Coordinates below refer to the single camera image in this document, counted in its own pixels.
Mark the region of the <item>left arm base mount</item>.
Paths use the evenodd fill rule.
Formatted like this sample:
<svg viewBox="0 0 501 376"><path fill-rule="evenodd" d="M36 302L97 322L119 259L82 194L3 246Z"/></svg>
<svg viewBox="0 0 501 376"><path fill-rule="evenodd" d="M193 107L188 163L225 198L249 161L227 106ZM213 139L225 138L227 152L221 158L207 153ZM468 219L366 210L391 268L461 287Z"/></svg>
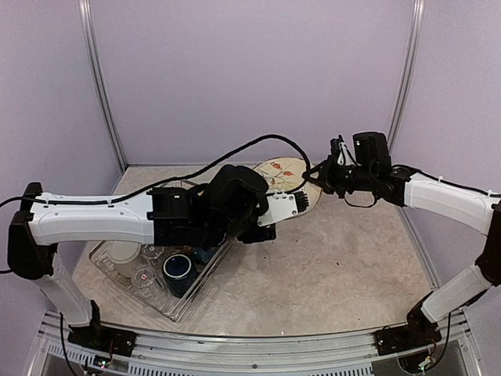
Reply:
<svg viewBox="0 0 501 376"><path fill-rule="evenodd" d="M109 353L112 356L131 357L137 334L114 327L72 327L68 341L72 344Z"/></svg>

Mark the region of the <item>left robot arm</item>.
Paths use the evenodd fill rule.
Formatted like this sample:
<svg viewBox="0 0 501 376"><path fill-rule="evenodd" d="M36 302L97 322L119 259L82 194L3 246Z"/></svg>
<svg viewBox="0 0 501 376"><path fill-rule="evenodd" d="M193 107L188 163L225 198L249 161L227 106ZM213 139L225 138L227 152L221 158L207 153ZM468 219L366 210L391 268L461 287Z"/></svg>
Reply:
<svg viewBox="0 0 501 376"><path fill-rule="evenodd" d="M73 334L99 349L110 340L99 308L67 275L57 248L72 241L124 241L210 248L258 225L269 208L268 183L245 166L223 166L190 189L153 184L122 197L56 199L31 183L20 197L7 237L7 263L38 284Z"/></svg>

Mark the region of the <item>cream bird plate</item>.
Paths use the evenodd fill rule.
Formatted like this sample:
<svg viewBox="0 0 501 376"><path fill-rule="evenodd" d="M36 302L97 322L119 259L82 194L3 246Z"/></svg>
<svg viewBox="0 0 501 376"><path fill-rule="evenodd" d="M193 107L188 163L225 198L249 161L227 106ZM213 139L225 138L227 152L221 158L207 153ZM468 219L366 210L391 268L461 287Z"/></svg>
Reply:
<svg viewBox="0 0 501 376"><path fill-rule="evenodd" d="M263 161L253 167L269 185L269 193L285 192L301 185L304 180L305 161L298 157L275 157ZM305 215L315 209L319 203L322 191L319 187L306 183L301 191L308 197L309 206L301 215Z"/></svg>

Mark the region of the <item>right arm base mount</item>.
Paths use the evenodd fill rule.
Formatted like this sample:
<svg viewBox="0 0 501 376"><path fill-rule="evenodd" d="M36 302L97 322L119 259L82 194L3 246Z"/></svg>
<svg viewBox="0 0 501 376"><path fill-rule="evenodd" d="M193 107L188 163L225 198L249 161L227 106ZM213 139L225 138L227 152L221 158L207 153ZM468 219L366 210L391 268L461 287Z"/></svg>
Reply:
<svg viewBox="0 0 501 376"><path fill-rule="evenodd" d="M442 340L442 334L437 326L432 327L429 331L416 331L407 324L384 327L375 331L373 336L379 356L418 349Z"/></svg>

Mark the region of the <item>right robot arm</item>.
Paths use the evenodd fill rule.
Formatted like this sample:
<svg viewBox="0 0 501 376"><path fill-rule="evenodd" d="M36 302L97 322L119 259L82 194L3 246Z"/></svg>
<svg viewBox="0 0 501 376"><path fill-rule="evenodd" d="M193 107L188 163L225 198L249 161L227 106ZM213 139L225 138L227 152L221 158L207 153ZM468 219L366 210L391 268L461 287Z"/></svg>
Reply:
<svg viewBox="0 0 501 376"><path fill-rule="evenodd" d="M387 138L381 132L360 132L352 140L354 150L349 152L341 137L332 139L326 160L308 167L304 179L340 199L355 192L369 192L375 201L429 212L485 237L477 258L419 300L403 325L374 333L381 355L439 342L439 321L500 285L500 195L461 186L408 165L393 164Z"/></svg>

